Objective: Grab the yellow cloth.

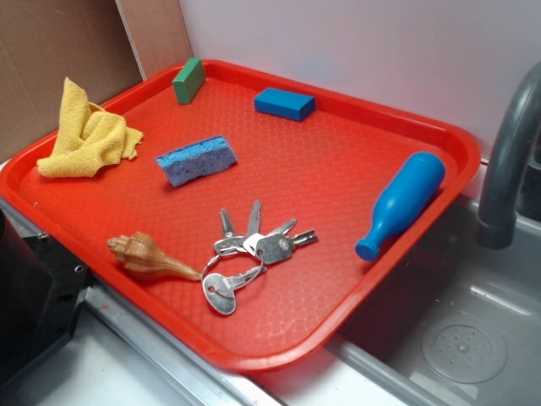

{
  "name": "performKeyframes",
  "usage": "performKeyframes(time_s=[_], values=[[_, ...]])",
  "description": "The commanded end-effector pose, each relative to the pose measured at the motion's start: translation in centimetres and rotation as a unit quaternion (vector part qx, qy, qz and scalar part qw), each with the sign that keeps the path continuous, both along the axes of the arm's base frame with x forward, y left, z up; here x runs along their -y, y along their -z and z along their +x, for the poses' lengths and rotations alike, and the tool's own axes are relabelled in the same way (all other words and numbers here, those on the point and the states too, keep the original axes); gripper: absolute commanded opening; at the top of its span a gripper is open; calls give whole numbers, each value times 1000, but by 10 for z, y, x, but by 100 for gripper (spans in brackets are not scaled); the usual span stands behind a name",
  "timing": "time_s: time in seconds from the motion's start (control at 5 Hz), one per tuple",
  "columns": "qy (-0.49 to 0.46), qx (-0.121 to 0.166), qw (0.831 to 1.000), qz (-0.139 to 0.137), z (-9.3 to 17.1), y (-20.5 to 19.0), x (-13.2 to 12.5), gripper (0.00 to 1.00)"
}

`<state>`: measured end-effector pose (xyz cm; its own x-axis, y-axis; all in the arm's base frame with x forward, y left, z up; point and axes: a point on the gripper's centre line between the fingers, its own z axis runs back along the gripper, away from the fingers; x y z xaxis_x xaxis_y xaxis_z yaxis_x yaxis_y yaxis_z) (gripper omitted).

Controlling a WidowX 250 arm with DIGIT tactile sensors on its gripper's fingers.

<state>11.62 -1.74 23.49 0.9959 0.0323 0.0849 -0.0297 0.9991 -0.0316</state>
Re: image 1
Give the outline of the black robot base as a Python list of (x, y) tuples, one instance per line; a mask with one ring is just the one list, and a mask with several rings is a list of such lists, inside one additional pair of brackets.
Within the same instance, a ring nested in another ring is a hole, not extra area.
[(22, 237), (1, 215), (1, 387), (71, 340), (88, 276), (55, 238)]

